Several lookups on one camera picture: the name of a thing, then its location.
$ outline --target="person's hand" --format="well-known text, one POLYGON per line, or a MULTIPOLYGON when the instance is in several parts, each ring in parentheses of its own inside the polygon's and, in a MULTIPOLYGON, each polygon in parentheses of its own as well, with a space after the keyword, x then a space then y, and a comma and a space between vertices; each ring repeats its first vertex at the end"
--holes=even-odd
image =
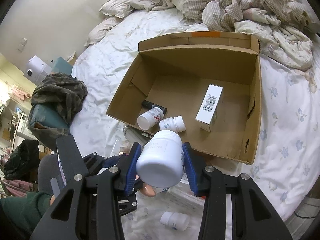
POLYGON ((51 197, 51 199, 50 199, 50 206, 52 205, 52 203, 54 202, 54 200, 55 200, 56 198, 54 197, 54 195, 51 197))

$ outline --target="green sleeve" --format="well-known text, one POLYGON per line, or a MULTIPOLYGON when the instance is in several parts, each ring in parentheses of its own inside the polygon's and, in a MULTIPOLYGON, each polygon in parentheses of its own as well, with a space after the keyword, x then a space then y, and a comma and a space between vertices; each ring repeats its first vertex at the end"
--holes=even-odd
POLYGON ((36 225, 50 207, 51 195, 43 192, 27 193, 26 197, 0 199, 7 218, 18 228, 32 234, 36 225))

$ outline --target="white bed sheet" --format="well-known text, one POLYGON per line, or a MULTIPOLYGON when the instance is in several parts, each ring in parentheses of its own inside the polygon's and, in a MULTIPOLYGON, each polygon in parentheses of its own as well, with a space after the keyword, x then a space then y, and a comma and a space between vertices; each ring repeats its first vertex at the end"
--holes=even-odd
MULTIPOLYGON (((187 25, 182 18, 176 8, 134 12, 78 58, 72 74, 84 81, 88 96, 70 130, 82 156, 92 152, 109 155, 114 141, 124 139, 123 125, 108 117, 106 110, 138 53, 138 42, 167 33, 207 30, 203 24, 187 25)), ((320 84, 320 39, 314 34, 309 37, 315 46, 314 79, 320 84)), ((303 75, 264 55, 261 55, 261 72, 262 119, 254 164, 221 158, 215 158, 213 163, 225 174, 250 174, 286 220, 320 174, 320 89, 311 93, 303 75)), ((197 239, 201 208, 192 211, 177 203, 173 196, 170 193, 146 199, 139 195, 138 210, 122 217, 127 239, 197 239), (191 212, 193 223, 185 233, 161 227, 160 216, 169 210, 191 212)), ((227 205, 226 239, 231 239, 231 228, 231 207, 227 205)))

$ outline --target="white medicine box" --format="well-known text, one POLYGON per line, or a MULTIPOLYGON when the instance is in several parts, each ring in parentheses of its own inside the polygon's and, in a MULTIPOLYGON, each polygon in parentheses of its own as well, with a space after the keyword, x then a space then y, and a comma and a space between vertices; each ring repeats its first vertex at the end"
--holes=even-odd
POLYGON ((222 95, 222 87, 209 85, 204 96, 196 121, 199 122, 200 128, 211 132, 214 121, 217 118, 217 105, 222 95))

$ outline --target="white wall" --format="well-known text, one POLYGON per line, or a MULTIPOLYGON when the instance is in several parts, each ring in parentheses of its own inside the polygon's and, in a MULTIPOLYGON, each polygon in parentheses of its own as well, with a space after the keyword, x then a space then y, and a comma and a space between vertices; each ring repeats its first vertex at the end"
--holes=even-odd
POLYGON ((0 25, 0 52, 23 72, 37 55, 51 60, 73 51, 79 56, 89 32, 104 16, 99 9, 107 0, 16 0, 0 25), (26 38, 23 52, 18 51, 26 38))
POLYGON ((0 53, 0 66, 7 62, 7 59, 0 53))

